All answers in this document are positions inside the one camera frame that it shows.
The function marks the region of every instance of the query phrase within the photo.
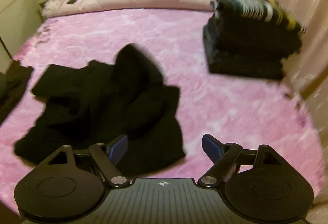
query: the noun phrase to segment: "pink marbled bed sheet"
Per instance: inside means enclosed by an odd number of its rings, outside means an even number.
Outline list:
[[[137,43],[162,68],[169,85],[181,88],[177,119],[185,159],[151,177],[194,177],[212,164],[201,148],[203,134],[257,149],[269,144],[290,162],[318,194],[324,180],[317,132],[297,99],[284,85],[266,80],[211,75],[202,45],[208,12],[129,9],[87,13],[47,20],[15,59],[35,71],[21,103],[0,128],[0,199],[13,210],[14,187],[30,170],[13,154],[44,105],[30,93],[48,64],[83,67],[90,60],[112,63],[127,43]]]

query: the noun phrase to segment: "pink curtain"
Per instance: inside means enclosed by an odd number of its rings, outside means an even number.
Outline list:
[[[278,1],[307,26],[301,53],[286,60],[284,69],[292,88],[306,102],[328,165],[328,0]],[[310,212],[312,223],[328,223],[327,201],[328,184]]]

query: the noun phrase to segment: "stack of folded clothes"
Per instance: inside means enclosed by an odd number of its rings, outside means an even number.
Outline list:
[[[211,73],[280,80],[281,59],[299,52],[305,28],[274,0],[214,0],[204,27]]]

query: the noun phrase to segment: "gray ribbed plate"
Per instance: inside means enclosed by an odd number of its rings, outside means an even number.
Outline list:
[[[92,213],[71,224],[252,224],[232,212],[214,190],[191,178],[136,179],[112,190]],[[295,222],[304,224],[303,220]]]

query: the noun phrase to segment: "dark clothing on bed edge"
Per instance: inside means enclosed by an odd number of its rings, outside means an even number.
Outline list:
[[[158,68],[133,45],[115,65],[95,60],[81,69],[50,65],[32,90],[48,99],[44,113],[15,144],[15,154],[39,163],[61,145],[86,149],[127,134],[118,163],[126,176],[167,167],[185,156],[175,119],[179,88],[163,85]]]
[[[0,97],[0,125],[22,99],[32,72],[32,67],[22,67],[19,61],[13,61],[1,79],[5,92]]]

